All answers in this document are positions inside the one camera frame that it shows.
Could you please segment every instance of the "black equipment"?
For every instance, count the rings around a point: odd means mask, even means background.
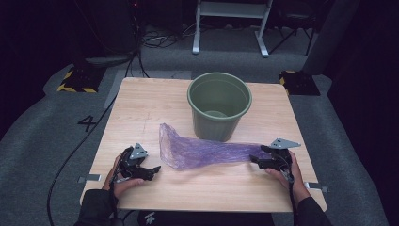
[[[136,146],[129,147],[125,149],[124,155],[121,156],[118,171],[124,177],[123,179],[117,180],[117,182],[122,182],[131,178],[141,178],[146,181],[151,181],[154,174],[157,173],[161,166],[153,169],[141,168],[140,164],[144,161],[147,156],[147,151],[145,151],[139,144]]]
[[[271,168],[274,170],[287,170],[287,168],[293,163],[290,152],[288,149],[274,149],[261,145],[261,149],[272,156],[271,159],[259,159],[256,156],[250,155],[250,160],[253,163],[258,164],[260,170]]]

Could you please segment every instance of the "black cable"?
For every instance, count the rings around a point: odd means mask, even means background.
[[[167,48],[170,45],[175,44],[179,39],[176,35],[169,34],[169,35],[158,35],[158,31],[150,31],[147,32],[147,34],[144,36],[143,41],[144,41],[144,46],[149,47],[149,48]]]
[[[80,14],[82,15],[83,19],[85,20],[86,24],[88,25],[88,27],[89,27],[91,33],[94,35],[94,37],[96,38],[96,40],[102,45],[102,47],[103,47],[104,49],[106,49],[107,51],[109,51],[110,53],[117,54],[117,55],[123,55],[123,56],[124,56],[123,59],[116,59],[116,60],[111,60],[111,61],[103,62],[103,63],[88,62],[89,64],[91,64],[91,65],[92,65],[93,67],[95,67],[95,68],[108,68],[108,67],[114,67],[114,66],[123,64],[123,63],[125,63],[125,62],[128,62],[130,59],[132,59],[132,57],[135,56],[136,49],[133,50],[133,51],[128,51],[128,52],[118,52],[118,51],[112,50],[111,48],[107,47],[107,46],[103,43],[103,41],[100,39],[100,37],[97,35],[97,33],[94,31],[92,25],[91,25],[90,22],[88,21],[88,18],[85,16],[85,13],[84,13],[83,10],[80,8],[80,6],[79,6],[79,4],[76,2],[76,0],[74,0],[73,2],[74,2],[74,4],[76,5],[76,7],[78,8],[78,10],[79,10]],[[137,30],[134,30],[134,29],[133,29],[133,33],[134,33],[134,36],[137,36],[137,35],[138,35],[138,34],[137,34]]]
[[[111,207],[112,207],[112,211],[114,213],[114,219],[118,218],[117,198],[115,197],[114,185],[117,182],[118,173],[120,173],[120,171],[117,169],[119,168],[121,159],[123,159],[125,155],[126,155],[126,150],[120,156],[120,159],[117,164],[117,168],[114,170],[114,175],[112,176],[111,181],[109,182],[109,200],[110,200],[110,203],[112,203]]]
[[[146,71],[144,70],[143,62],[141,61],[141,51],[137,51],[137,56],[138,56],[138,63],[140,64],[141,71],[142,71],[148,78],[150,78],[150,77],[147,75]]]
[[[126,68],[126,73],[125,73],[125,77],[127,77],[127,73],[129,71],[129,67],[132,65],[132,61],[133,61],[133,57],[130,59],[130,62]],[[53,218],[52,218],[52,214],[51,214],[51,196],[53,194],[53,188],[54,185],[56,184],[56,180],[58,179],[59,175],[61,174],[61,171],[64,169],[64,167],[67,165],[67,163],[69,162],[69,160],[72,158],[72,156],[77,152],[77,150],[82,146],[82,144],[88,139],[88,137],[91,135],[91,133],[94,131],[94,129],[97,128],[97,125],[100,123],[100,121],[103,119],[104,115],[106,114],[106,112],[111,108],[112,104],[114,104],[115,100],[117,99],[117,95],[115,95],[114,99],[111,101],[111,103],[108,105],[108,107],[106,108],[106,110],[103,112],[103,114],[101,115],[101,117],[97,120],[97,123],[94,124],[93,128],[88,131],[88,134],[78,143],[78,145],[73,149],[73,151],[70,153],[70,155],[65,159],[64,163],[62,164],[62,166],[60,167],[60,169],[58,170],[58,172],[56,173],[56,177],[54,178],[53,182],[50,185],[49,188],[49,192],[47,195],[47,217],[50,221],[50,225],[54,226],[54,222],[53,222]]]
[[[293,206],[293,215],[294,215],[294,226],[298,225],[298,213],[296,210],[295,199],[294,199],[294,182],[290,182],[290,200],[291,205]]]
[[[132,213],[134,213],[136,210],[131,210],[129,211],[124,217],[123,217],[123,223],[124,221],[129,217],[129,215],[131,215]]]

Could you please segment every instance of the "wooden table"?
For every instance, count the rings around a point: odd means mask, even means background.
[[[127,147],[140,143],[149,153],[141,166],[162,168],[152,181],[127,191],[120,199],[121,209],[291,212],[288,191],[249,161],[177,171],[160,159],[161,123],[171,125],[182,137],[196,137],[186,97],[190,82],[151,78],[123,80],[90,171],[90,174],[101,174],[102,180],[87,181],[84,192],[101,188],[115,157]],[[303,179],[317,182],[284,87],[247,84],[252,92],[252,106],[228,142],[269,145],[277,137],[299,142],[301,147],[291,150],[297,156]],[[326,210],[322,192],[316,189],[310,192]]]

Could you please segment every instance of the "purple plastic bag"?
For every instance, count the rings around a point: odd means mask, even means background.
[[[261,144],[224,143],[180,137],[175,129],[165,123],[159,128],[159,142],[162,161],[176,170],[250,161],[250,154],[261,159],[271,158],[270,154],[261,150]]]

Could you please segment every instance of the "painted number 4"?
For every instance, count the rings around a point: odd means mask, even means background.
[[[95,125],[97,122],[93,122],[92,116],[87,116],[84,119],[80,120],[78,124],[83,124],[86,126],[86,132],[90,129],[90,125]]]

